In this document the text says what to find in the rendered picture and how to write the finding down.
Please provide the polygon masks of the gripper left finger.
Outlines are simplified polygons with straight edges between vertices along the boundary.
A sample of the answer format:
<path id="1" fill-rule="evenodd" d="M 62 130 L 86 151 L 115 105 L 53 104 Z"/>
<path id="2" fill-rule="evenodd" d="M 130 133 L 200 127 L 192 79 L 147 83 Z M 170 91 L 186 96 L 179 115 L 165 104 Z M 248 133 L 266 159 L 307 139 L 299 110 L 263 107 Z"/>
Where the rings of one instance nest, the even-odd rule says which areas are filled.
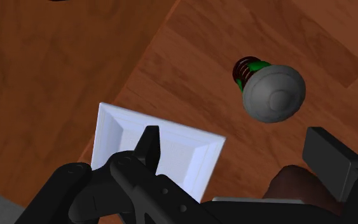
<path id="1" fill-rule="evenodd" d="M 145 128 L 135 150 L 109 157 L 99 169 L 60 166 L 15 224 L 98 224 L 118 214 L 123 224 L 221 224 L 167 176 L 156 175 L 157 126 Z"/>

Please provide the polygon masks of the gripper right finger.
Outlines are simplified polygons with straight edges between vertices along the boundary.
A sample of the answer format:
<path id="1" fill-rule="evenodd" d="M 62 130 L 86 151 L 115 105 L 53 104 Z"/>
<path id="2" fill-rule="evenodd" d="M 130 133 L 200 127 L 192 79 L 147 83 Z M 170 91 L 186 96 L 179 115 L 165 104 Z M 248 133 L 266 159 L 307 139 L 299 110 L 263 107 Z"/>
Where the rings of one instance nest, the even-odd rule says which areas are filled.
<path id="1" fill-rule="evenodd" d="M 342 224 L 358 224 L 358 154 L 322 127 L 309 127 L 303 160 L 330 194 L 344 203 Z"/>

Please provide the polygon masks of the white square plate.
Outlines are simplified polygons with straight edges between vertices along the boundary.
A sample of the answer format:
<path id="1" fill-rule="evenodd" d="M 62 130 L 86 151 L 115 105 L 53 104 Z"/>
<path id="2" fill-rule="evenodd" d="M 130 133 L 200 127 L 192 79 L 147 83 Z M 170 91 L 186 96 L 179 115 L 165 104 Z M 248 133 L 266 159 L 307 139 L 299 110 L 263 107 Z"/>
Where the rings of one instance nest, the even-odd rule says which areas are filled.
<path id="1" fill-rule="evenodd" d="M 161 155 L 156 174 L 164 174 L 200 202 L 226 138 L 211 132 L 100 103 L 91 168 L 117 152 L 134 150 L 148 125 L 160 128 Z"/>

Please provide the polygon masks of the green jar with grey lid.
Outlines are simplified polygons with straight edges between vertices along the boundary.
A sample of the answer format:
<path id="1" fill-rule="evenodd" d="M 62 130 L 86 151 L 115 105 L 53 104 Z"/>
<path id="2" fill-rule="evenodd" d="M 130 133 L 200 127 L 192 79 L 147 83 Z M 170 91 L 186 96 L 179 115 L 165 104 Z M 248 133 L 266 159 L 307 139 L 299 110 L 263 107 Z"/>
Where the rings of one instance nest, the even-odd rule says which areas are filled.
<path id="1" fill-rule="evenodd" d="M 246 56 L 232 71 L 242 93 L 247 114 L 263 123 L 278 123 L 292 117 L 306 96 L 303 77 L 294 68 Z"/>

